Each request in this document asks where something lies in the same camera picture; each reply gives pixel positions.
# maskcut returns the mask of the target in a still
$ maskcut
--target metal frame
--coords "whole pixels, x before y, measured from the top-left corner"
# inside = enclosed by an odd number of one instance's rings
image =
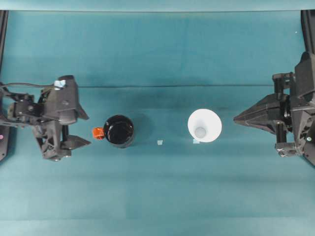
[[[315,54],[315,10],[302,10],[301,24],[305,49]]]
[[[5,42],[5,35],[6,35],[6,26],[8,22],[8,11],[0,11],[0,73],[2,67],[2,58],[3,58],[3,51],[4,51],[4,42]],[[2,161],[8,151],[8,144],[9,144],[9,134],[10,134],[10,127],[0,125],[0,161]]]

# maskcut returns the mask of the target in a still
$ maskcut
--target small white paper piece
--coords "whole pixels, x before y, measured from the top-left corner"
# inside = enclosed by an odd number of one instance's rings
[[[65,80],[55,80],[54,86],[63,88],[65,86]]]

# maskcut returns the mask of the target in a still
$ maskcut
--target robotic arm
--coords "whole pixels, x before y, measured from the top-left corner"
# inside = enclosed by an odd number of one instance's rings
[[[234,118],[237,124],[268,131],[277,136],[281,157],[303,155],[315,165],[315,55],[304,52],[295,74],[272,77],[275,92]],[[294,142],[286,142],[292,132]]]
[[[1,107],[3,97],[14,100],[7,116]],[[8,133],[10,126],[31,126],[44,159],[59,161],[71,156],[72,150],[90,144],[78,136],[69,135],[68,126],[78,118],[89,119],[79,104],[78,86],[72,75],[62,76],[54,86],[43,89],[37,103],[33,95],[12,93],[0,85],[0,130]]]

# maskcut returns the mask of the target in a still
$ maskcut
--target cable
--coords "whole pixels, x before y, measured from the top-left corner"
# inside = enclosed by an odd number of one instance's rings
[[[55,85],[35,85],[35,84],[29,84],[29,83],[9,83],[5,85],[0,85],[0,88],[4,87],[10,87],[10,86],[30,86],[30,87],[36,87],[36,88],[56,88],[56,89],[63,89],[62,87],[58,87]]]

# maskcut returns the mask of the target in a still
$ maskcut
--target orange object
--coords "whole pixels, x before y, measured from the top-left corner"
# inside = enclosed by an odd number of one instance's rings
[[[105,138],[104,129],[101,127],[94,128],[92,133],[93,133],[93,138],[95,139],[102,140]]]

